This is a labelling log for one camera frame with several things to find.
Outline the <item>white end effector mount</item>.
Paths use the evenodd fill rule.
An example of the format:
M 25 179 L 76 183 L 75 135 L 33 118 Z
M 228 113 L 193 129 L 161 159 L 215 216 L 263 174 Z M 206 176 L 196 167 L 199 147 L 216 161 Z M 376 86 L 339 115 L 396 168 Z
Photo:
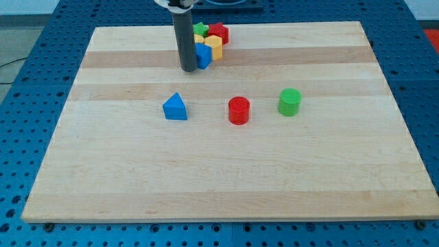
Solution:
M 185 13 L 191 10 L 198 0 L 154 0 L 154 2 L 172 13 Z

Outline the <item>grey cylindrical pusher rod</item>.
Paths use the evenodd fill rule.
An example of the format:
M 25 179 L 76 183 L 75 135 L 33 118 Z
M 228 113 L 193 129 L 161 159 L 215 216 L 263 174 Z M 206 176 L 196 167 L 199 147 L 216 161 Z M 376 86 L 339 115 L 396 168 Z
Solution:
M 172 13 L 181 69 L 192 72 L 198 68 L 191 11 Z

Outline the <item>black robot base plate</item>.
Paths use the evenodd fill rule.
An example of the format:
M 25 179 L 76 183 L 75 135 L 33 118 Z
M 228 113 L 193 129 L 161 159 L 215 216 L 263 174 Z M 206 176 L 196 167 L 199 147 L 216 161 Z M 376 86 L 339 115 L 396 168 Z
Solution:
M 199 0 L 194 10 L 262 10 L 263 0 Z

